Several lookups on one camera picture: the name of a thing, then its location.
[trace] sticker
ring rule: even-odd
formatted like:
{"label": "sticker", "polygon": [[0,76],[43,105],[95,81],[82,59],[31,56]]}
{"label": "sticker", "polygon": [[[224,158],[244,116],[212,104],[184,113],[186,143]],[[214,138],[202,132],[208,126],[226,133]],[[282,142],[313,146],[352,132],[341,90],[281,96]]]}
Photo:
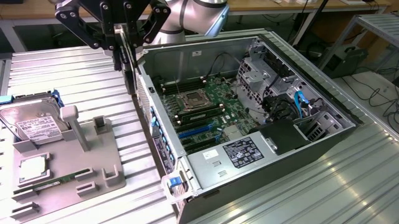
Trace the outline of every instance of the sticker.
{"label": "sticker", "polygon": [[193,51],[192,52],[192,56],[194,57],[194,56],[200,56],[201,55],[201,50],[198,50],[198,51]]}
{"label": "sticker", "polygon": [[264,158],[250,137],[224,145],[222,148],[234,168],[241,168]]}
{"label": "sticker", "polygon": [[61,135],[61,131],[51,116],[25,120],[15,124],[33,142]]}
{"label": "sticker", "polygon": [[202,153],[205,160],[213,158],[214,156],[218,156],[216,149],[212,149]]}

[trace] aluminum work table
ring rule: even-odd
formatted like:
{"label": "aluminum work table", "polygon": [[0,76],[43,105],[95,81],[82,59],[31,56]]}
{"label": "aluminum work table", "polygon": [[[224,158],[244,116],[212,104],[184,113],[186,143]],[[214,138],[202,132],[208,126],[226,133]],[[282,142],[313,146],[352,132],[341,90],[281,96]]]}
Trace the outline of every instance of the aluminum work table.
{"label": "aluminum work table", "polygon": [[[364,124],[316,162],[190,223],[397,223],[399,135],[273,32],[252,32],[261,32],[276,43]],[[97,115],[111,120],[126,179],[123,188],[27,223],[174,223],[135,109],[111,59],[99,50],[77,47],[13,54],[11,62],[0,68],[6,94],[57,88],[63,103],[77,106],[79,122]],[[14,203],[5,194],[11,137],[3,128],[0,136],[0,207],[6,208]],[[0,223],[14,223],[3,209],[0,212]]]}

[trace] pcie slot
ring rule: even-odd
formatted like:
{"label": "pcie slot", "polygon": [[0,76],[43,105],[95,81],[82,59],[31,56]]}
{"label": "pcie slot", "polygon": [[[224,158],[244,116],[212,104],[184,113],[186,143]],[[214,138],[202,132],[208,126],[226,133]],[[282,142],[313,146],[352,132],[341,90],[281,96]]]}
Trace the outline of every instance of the pcie slot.
{"label": "pcie slot", "polygon": [[200,121],[193,122],[193,123],[190,123],[188,125],[182,125],[182,126],[177,127],[174,129],[174,131],[176,132],[184,132],[184,131],[186,131],[189,129],[193,129],[193,128],[198,127],[198,126],[204,126],[205,124],[206,124],[206,122],[204,120],[200,120]]}
{"label": "pcie slot", "polygon": [[212,129],[212,124],[178,134],[178,139],[186,138]]}
{"label": "pcie slot", "polygon": [[197,142],[196,144],[185,146],[184,149],[185,149],[185,151],[192,151],[192,150],[198,150],[200,148],[208,148],[217,144],[217,140],[218,139],[216,137],[213,137],[210,139]]}

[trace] circuit board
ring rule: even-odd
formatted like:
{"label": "circuit board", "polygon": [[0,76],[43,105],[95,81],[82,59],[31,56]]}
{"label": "circuit board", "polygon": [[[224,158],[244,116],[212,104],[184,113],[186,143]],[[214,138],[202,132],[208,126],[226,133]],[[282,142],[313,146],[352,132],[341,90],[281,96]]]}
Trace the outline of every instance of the circuit board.
{"label": "circuit board", "polygon": [[182,96],[185,96],[186,93],[180,92],[180,94],[161,96],[165,111],[170,118],[176,133],[177,135],[181,135],[180,141],[188,154],[192,154],[213,145],[232,140],[232,137],[236,135],[226,136],[226,133],[224,132],[224,129],[226,127],[229,127],[229,129],[230,127],[236,127],[241,135],[245,135],[250,128],[256,127],[256,122],[245,112],[245,108],[242,107],[240,101],[233,98],[234,88],[234,86],[230,86],[226,82],[222,82],[220,78],[210,77],[206,80],[204,88],[200,88],[194,91],[188,91],[189,94],[193,93],[196,95],[204,93],[204,102],[210,102],[212,105],[224,105],[224,110],[217,116],[212,114],[210,118],[198,118],[201,124],[205,125],[204,128],[206,129],[206,131],[200,132],[198,134],[189,135],[188,137],[184,137],[182,134],[189,131],[198,130],[197,127],[193,127],[192,129],[184,131],[178,131],[180,128],[184,127],[184,125],[177,124],[174,120],[174,115],[178,113],[184,113],[184,110],[186,110],[186,105],[184,105],[184,101],[181,100]]}

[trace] cpu socket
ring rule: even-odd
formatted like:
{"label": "cpu socket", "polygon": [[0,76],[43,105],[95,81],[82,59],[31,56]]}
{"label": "cpu socket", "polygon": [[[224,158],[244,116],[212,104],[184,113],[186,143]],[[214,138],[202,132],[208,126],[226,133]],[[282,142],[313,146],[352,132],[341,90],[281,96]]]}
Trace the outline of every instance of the cpu socket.
{"label": "cpu socket", "polygon": [[180,99],[182,100],[184,111],[190,111],[197,107],[210,104],[209,98],[202,90],[181,93]]}

